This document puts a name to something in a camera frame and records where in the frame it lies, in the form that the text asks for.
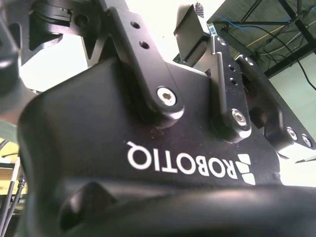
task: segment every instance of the wire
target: wire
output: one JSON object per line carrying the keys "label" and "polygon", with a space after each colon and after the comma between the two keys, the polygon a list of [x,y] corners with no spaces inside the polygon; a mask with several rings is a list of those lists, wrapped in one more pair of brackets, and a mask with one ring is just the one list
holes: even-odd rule
{"label": "wire", "polygon": [[2,158],[6,158],[6,157],[9,157],[9,156],[13,156],[13,155],[18,155],[18,153],[10,153],[10,154],[7,154],[7,155],[3,155],[1,157]]}
{"label": "wire", "polygon": [[[263,29],[263,28],[261,28],[261,27],[259,27],[259,26],[252,26],[252,25],[249,25],[249,26],[247,26],[247,27],[254,27],[254,28],[257,28],[257,29],[261,29],[261,30],[263,30],[264,32],[267,32],[269,35],[271,35],[273,38],[275,38],[276,40],[278,40],[280,43],[282,43],[283,45],[284,45],[284,47],[286,47],[287,48],[287,50],[291,53],[291,54],[293,54],[293,52],[292,52],[292,50],[282,41],[282,40],[280,40],[278,37],[276,37],[275,35],[272,35],[270,32],[268,32],[267,30],[265,30],[265,29]],[[306,72],[305,72],[305,70],[304,70],[304,68],[303,68],[303,66],[302,66],[302,64],[301,64],[301,62],[298,60],[298,59],[296,59],[296,62],[298,63],[298,65],[300,66],[300,68],[302,69],[302,72],[303,72],[303,74],[304,74],[304,76],[305,76],[305,78],[306,78],[306,80],[307,80],[307,82],[308,82],[308,84],[314,89],[314,90],[316,90],[316,87],[311,83],[311,81],[309,80],[309,78],[308,78],[308,76],[307,76],[307,74],[306,74]]]}
{"label": "wire", "polygon": [[13,216],[13,213],[15,211],[15,207],[16,207],[19,199],[20,199],[20,196],[21,196],[22,190],[23,190],[23,188],[25,186],[25,183],[26,182],[25,182],[25,178],[24,178],[24,172],[22,172],[22,174],[20,175],[20,178],[19,178],[18,190],[17,190],[17,192],[16,192],[16,194],[14,196],[14,200],[13,200],[13,202],[11,204],[11,207],[10,207],[10,209],[8,211],[8,215],[6,217],[5,224],[4,224],[4,227],[3,227],[3,230],[2,230],[2,233],[1,233],[0,237],[4,237],[5,236],[6,230],[7,230],[8,226],[9,226],[9,223],[10,223],[11,218]]}
{"label": "wire", "polygon": [[269,59],[272,59],[277,64],[277,61],[275,60],[275,58],[271,54],[269,54],[269,57],[268,57]]}
{"label": "wire", "polygon": [[14,188],[14,183],[18,177],[19,169],[20,169],[20,158],[18,157],[18,159],[16,160],[15,165],[14,165],[8,193],[7,193],[5,200],[2,204],[1,217],[0,217],[0,235],[2,235],[3,227],[5,224],[5,220],[6,220],[6,215],[7,215],[8,210],[9,210],[9,205],[10,205],[12,192],[13,192],[13,188]]}
{"label": "wire", "polygon": [[[278,28],[276,28],[276,29],[270,31],[269,33],[272,34],[272,33],[274,33],[275,31],[281,30],[283,27],[284,27],[284,26],[280,26],[280,27],[278,27]],[[269,36],[269,34],[265,34],[264,36],[261,36],[260,38],[254,40],[253,42],[251,42],[251,43],[249,43],[248,45],[246,45],[246,48],[252,46],[254,43],[256,43],[256,42],[258,42],[258,41],[264,39],[264,38],[267,37],[267,36]],[[240,55],[240,53],[236,54],[235,57],[234,57],[234,59],[236,59],[239,55]]]}
{"label": "wire", "polygon": [[8,144],[9,141],[7,140],[3,140],[1,143],[0,143],[0,151],[3,149],[3,147],[5,147],[6,144]]}
{"label": "wire", "polygon": [[[315,22],[316,22],[316,20],[313,21],[313,22],[311,22],[311,23],[309,23],[308,26],[311,26],[311,25],[314,24]],[[301,34],[302,34],[301,32],[297,33],[297,34],[296,34],[289,42],[287,42],[285,45],[290,44],[296,37],[298,37],[298,36],[301,35]],[[273,50],[273,51],[271,51],[271,52],[269,52],[269,53],[270,53],[270,54],[276,53],[276,52],[280,51],[280,50],[283,49],[283,48],[285,48],[285,46],[282,46],[282,47],[280,47],[280,48],[278,48],[278,49],[276,49],[276,50]]]}
{"label": "wire", "polygon": [[239,29],[242,29],[242,30],[247,30],[246,27],[238,26],[238,25],[234,24],[233,22],[231,22],[230,20],[228,20],[227,18],[225,18],[224,16],[219,16],[219,15],[213,15],[213,16],[221,18],[224,21],[227,21],[229,24],[231,24],[232,26],[235,26],[236,28],[239,28]]}

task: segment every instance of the ceiling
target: ceiling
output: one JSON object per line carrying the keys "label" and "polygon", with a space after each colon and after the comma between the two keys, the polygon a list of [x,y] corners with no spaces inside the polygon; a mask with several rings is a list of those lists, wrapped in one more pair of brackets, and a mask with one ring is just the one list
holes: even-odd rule
{"label": "ceiling", "polygon": [[[224,17],[230,21],[241,21],[250,7],[256,2],[256,0],[226,0],[221,7],[214,13],[210,18],[210,21],[223,21]],[[297,0],[287,0],[290,7],[297,12]],[[311,11],[311,9],[316,5],[315,0],[302,0],[302,11],[307,13],[305,16],[302,16],[302,22],[308,28],[309,32],[316,38],[316,22],[309,27],[307,26],[311,22],[316,21],[316,10]],[[258,7],[252,12],[246,21],[260,21],[260,22],[271,22],[271,21],[288,21],[290,20],[289,15],[286,13],[284,8],[281,6],[278,0],[262,0]],[[236,38],[243,45],[249,45],[255,40],[259,39],[266,32],[256,29],[256,28],[245,28],[239,29],[235,26],[232,26],[229,23],[217,24],[217,30],[221,30],[223,27],[229,25],[229,34]],[[280,27],[280,25],[273,26],[263,26],[260,27],[266,29],[267,31],[273,31]],[[284,43],[289,42],[297,33],[299,32],[298,28],[294,23],[284,26],[280,31],[275,31],[273,34],[283,41]],[[268,40],[273,39],[270,35],[265,37],[262,40],[257,41],[256,43],[249,46],[249,49],[253,53],[266,54],[266,52],[271,52],[275,49],[282,47],[283,45],[276,39],[269,42]],[[288,47],[294,52],[299,48],[307,44],[307,41],[302,35],[299,35],[288,45]],[[231,47],[231,55],[235,57],[238,54],[238,51]],[[257,63],[266,71],[267,69],[274,66],[279,61],[285,59],[289,56],[289,51],[286,48],[279,50],[278,52],[271,53],[271,55],[261,55]]]}

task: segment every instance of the robotiq logo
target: robotiq logo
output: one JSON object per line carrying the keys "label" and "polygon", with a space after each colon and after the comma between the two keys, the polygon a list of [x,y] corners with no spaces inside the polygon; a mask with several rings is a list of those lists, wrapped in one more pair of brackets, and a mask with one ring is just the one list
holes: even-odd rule
{"label": "robotiq logo", "polygon": [[[180,153],[176,158],[176,167],[172,167],[171,163],[171,156],[170,151],[165,151],[165,167],[160,166],[160,159],[159,159],[159,150],[153,149],[153,156],[150,151],[148,151],[145,147],[136,145],[132,142],[127,143],[130,146],[130,149],[127,153],[127,158],[131,166],[135,169],[144,170],[148,169],[152,163],[154,158],[154,167],[155,171],[158,172],[166,172],[166,173],[178,173],[178,171],[190,175],[194,174],[198,171],[203,176],[210,176],[213,175],[217,178],[223,177],[230,177],[231,179],[238,179],[235,166],[237,167],[238,171],[241,173],[241,177],[245,183],[256,185],[255,177],[252,173],[250,173],[249,166],[251,165],[250,157],[248,154],[238,154],[239,161],[232,161],[226,159],[218,159],[212,157],[210,159],[206,159],[204,156],[197,156],[195,159],[187,154],[187,153]],[[139,162],[139,159],[135,160],[134,154],[135,152],[142,152],[146,160]],[[182,160],[186,159],[187,163],[191,163],[190,168],[183,167]],[[214,168],[214,164],[217,164],[219,169]]]}

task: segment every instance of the mounting hole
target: mounting hole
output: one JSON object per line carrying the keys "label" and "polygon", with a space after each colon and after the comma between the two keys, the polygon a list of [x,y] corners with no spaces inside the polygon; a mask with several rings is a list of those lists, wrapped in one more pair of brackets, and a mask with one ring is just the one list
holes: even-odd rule
{"label": "mounting hole", "polygon": [[233,72],[236,71],[235,68],[232,65],[228,65],[229,69],[232,70]]}
{"label": "mounting hole", "polygon": [[134,27],[136,29],[140,29],[140,25],[137,22],[131,21],[130,24],[131,24],[132,27]]}
{"label": "mounting hole", "polygon": [[140,41],[139,45],[144,49],[149,49],[149,45],[145,41]]}
{"label": "mounting hole", "polygon": [[229,80],[231,81],[232,84],[238,85],[237,81],[234,78],[230,78]]}
{"label": "mounting hole", "polygon": [[85,15],[78,15],[75,17],[75,24],[76,26],[82,27],[85,26],[88,23],[88,17]]}

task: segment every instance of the screw head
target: screw head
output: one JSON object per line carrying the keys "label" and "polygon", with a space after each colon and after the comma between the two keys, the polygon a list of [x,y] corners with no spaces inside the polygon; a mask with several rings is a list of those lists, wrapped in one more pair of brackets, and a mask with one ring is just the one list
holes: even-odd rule
{"label": "screw head", "polygon": [[246,126],[247,121],[245,116],[237,109],[232,109],[232,116],[234,120],[240,125],[240,126]]}
{"label": "screw head", "polygon": [[297,135],[294,132],[294,130],[291,127],[287,127],[287,133],[291,136],[291,138],[296,141],[297,140]]}
{"label": "screw head", "polygon": [[173,106],[177,103],[177,97],[168,88],[161,87],[157,90],[159,99],[167,106]]}
{"label": "screw head", "polygon": [[253,66],[253,62],[248,57],[245,57],[245,60],[250,66]]}
{"label": "screw head", "polygon": [[312,147],[312,142],[310,141],[310,139],[309,139],[305,134],[302,134],[302,138],[303,138],[304,142],[305,142],[309,147]]}
{"label": "screw head", "polygon": [[217,37],[217,40],[221,43],[221,45],[226,45],[225,41],[222,38]]}

